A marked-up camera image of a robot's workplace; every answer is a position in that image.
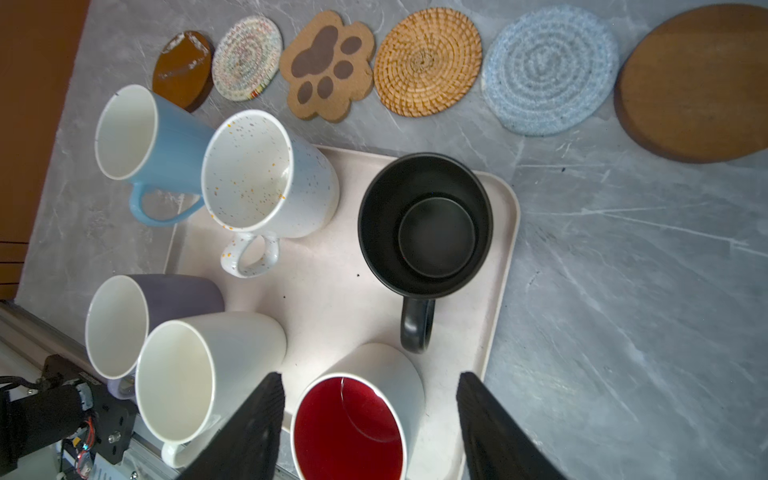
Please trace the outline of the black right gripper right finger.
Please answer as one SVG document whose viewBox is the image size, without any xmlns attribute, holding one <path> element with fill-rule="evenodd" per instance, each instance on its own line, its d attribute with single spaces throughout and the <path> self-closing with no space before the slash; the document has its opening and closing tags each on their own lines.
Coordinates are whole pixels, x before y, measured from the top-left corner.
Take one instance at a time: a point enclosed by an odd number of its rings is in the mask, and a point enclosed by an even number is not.
<svg viewBox="0 0 768 480">
<path fill-rule="evenodd" d="M 456 393 L 467 469 L 472 479 L 562 479 L 564 475 L 471 371 Z"/>
</svg>

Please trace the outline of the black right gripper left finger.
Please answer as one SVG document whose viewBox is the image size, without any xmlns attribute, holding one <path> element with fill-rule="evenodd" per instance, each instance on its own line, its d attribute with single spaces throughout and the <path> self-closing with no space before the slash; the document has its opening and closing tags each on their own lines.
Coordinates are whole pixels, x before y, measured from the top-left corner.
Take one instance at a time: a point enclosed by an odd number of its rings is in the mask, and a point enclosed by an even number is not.
<svg viewBox="0 0 768 480">
<path fill-rule="evenodd" d="M 181 479 L 272 479 L 285 408 L 281 375 L 268 373 Z"/>
</svg>

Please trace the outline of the plain white mug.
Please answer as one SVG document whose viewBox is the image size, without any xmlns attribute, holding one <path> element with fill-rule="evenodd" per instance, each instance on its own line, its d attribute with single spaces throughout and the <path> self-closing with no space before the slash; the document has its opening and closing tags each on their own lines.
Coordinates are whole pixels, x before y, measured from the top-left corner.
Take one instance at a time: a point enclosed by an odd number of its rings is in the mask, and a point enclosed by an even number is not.
<svg viewBox="0 0 768 480">
<path fill-rule="evenodd" d="M 220 312 L 168 320 L 148 336 L 136 398 L 162 460 L 189 466 L 264 377 L 280 367 L 287 340 L 273 318 Z"/>
</svg>

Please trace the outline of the red inside white mug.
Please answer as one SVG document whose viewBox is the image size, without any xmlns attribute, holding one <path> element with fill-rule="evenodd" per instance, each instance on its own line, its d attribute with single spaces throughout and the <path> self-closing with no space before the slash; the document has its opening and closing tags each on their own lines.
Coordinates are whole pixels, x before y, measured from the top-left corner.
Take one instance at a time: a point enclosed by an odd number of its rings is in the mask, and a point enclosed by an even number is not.
<svg viewBox="0 0 768 480">
<path fill-rule="evenodd" d="M 291 422 L 301 479 L 404 479 L 425 410 L 422 380 L 406 355 L 367 343 L 302 393 Z"/>
</svg>

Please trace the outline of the white mug purple handle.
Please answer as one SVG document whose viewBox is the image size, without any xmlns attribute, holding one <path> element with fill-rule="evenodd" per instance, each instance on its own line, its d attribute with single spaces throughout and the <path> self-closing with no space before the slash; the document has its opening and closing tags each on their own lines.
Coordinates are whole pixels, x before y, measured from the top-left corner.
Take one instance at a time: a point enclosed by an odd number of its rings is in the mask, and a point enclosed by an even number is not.
<svg viewBox="0 0 768 480">
<path fill-rule="evenodd" d="M 211 280 L 179 274 L 115 275 L 95 292 L 85 326 L 88 358 L 109 393 L 135 398 L 135 370 L 148 335 L 167 320 L 222 312 Z"/>
</svg>

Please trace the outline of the black mug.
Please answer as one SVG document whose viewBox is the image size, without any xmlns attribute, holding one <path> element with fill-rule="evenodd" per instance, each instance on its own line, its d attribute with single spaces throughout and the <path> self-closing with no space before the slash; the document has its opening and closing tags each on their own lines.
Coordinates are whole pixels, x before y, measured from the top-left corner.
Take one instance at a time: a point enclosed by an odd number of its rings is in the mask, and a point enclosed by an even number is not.
<svg viewBox="0 0 768 480">
<path fill-rule="evenodd" d="M 438 153 L 403 156 L 368 186 L 358 214 L 362 255 L 375 277 L 403 298 L 400 343 L 430 343 L 435 301 L 465 286 L 490 250 L 493 212 L 478 177 Z"/>
</svg>

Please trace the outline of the white mug blue handle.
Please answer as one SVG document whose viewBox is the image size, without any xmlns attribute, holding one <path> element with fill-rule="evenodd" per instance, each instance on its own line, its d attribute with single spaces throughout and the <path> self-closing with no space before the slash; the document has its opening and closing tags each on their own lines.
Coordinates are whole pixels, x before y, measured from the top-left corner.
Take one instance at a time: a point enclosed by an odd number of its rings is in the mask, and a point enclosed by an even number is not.
<svg viewBox="0 0 768 480">
<path fill-rule="evenodd" d="M 205 205 L 200 198 L 170 219 L 150 217 L 142 197 L 151 190 L 202 195 L 204 155 L 215 130 L 144 86 L 117 91 L 104 107 L 95 132 L 94 151 L 102 173 L 133 185 L 129 208 L 152 227 L 175 225 Z"/>
</svg>

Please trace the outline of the scratched brown wooden round coaster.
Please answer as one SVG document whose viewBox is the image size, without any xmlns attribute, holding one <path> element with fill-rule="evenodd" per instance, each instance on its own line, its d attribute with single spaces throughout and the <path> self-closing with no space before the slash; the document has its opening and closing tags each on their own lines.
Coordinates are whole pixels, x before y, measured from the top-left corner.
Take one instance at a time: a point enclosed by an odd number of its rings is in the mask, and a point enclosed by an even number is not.
<svg viewBox="0 0 768 480">
<path fill-rule="evenodd" d="M 213 52 L 202 33 L 187 30 L 177 34 L 158 57 L 151 90 L 187 112 L 195 111 L 214 86 Z"/>
</svg>

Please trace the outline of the light blue woven coaster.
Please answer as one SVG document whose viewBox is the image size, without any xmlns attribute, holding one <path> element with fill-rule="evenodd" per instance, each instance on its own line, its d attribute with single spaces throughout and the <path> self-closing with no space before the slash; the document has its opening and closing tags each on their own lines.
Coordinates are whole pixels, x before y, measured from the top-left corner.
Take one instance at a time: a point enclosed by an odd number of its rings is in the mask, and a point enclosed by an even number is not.
<svg viewBox="0 0 768 480">
<path fill-rule="evenodd" d="M 520 17 L 484 60 L 484 100 L 509 131 L 550 136 L 592 115 L 612 91 L 618 42 L 606 21 L 568 5 Z"/>
</svg>

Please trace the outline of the cork paw print coaster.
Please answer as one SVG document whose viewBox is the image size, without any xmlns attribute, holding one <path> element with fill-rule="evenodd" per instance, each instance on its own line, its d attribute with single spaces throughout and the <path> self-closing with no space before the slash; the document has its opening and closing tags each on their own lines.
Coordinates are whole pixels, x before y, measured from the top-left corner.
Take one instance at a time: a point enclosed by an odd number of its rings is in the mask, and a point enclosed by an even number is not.
<svg viewBox="0 0 768 480">
<path fill-rule="evenodd" d="M 301 120 L 331 123 L 373 89 L 375 39 L 367 25 L 346 25 L 332 10 L 317 14 L 283 51 L 280 73 L 289 84 L 287 105 Z"/>
</svg>

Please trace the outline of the woven rattan round coaster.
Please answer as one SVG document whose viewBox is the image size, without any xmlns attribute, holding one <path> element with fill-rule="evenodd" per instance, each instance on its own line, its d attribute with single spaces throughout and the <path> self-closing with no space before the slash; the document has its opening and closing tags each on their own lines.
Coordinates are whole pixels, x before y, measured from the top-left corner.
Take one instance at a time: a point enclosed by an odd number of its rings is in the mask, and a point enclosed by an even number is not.
<svg viewBox="0 0 768 480">
<path fill-rule="evenodd" d="M 481 36 L 467 15 L 443 7 L 424 9 L 398 23 L 380 45 L 375 88 L 393 113 L 434 115 L 469 92 L 482 59 Z"/>
</svg>

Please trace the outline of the white multicolour rope coaster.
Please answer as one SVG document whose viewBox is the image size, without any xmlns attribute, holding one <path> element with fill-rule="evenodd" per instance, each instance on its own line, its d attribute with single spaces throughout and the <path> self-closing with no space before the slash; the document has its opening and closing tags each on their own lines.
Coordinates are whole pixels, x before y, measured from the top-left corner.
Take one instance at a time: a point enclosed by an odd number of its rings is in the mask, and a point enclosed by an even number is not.
<svg viewBox="0 0 768 480">
<path fill-rule="evenodd" d="M 238 21 L 213 56 L 214 86 L 231 101 L 258 97 L 277 73 L 282 51 L 282 35 L 272 20 L 254 15 Z"/>
</svg>

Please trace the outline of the plain brown wooden round coaster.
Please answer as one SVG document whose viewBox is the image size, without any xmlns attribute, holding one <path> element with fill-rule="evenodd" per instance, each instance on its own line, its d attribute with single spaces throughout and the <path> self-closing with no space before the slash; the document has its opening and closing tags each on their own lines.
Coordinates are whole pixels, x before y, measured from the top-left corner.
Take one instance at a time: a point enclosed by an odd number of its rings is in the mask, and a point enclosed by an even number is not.
<svg viewBox="0 0 768 480">
<path fill-rule="evenodd" d="M 638 145 L 706 164 L 767 147 L 767 10 L 715 4 L 651 31 L 617 79 L 617 118 Z"/>
</svg>

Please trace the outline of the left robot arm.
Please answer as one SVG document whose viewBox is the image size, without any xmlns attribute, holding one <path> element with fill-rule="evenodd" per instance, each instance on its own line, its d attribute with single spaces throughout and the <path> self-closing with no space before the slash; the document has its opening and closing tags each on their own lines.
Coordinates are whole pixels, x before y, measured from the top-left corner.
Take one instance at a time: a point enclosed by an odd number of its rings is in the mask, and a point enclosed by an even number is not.
<svg viewBox="0 0 768 480">
<path fill-rule="evenodd" d="M 61 443 L 77 479 L 90 475 L 97 459 L 122 461 L 134 431 L 138 407 L 115 397 L 106 383 L 54 354 L 41 376 L 28 381 L 1 377 L 1 474 L 17 469 L 19 460 Z"/>
</svg>

